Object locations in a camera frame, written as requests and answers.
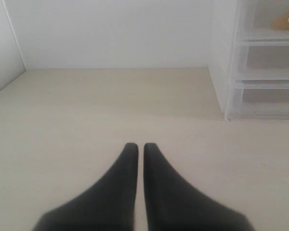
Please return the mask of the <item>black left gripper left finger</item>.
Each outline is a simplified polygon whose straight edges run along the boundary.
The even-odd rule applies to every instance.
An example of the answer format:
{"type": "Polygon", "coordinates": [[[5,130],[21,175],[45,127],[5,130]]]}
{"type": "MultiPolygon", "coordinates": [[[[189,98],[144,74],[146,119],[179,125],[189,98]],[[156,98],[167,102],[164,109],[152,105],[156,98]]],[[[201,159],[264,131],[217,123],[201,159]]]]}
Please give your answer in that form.
{"type": "Polygon", "coordinates": [[[139,150],[125,144],[110,169],[85,192],[47,213],[36,231],[134,230],[139,150]]]}

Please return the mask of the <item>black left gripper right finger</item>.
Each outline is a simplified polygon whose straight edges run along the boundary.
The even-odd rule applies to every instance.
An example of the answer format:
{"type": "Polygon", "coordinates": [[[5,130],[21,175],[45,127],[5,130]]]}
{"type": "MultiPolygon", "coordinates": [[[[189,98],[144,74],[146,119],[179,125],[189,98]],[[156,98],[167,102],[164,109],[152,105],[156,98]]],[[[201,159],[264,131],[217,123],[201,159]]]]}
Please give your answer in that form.
{"type": "Polygon", "coordinates": [[[155,143],[144,145],[144,198],[150,231],[252,231],[253,225],[194,188],[155,143]]]}

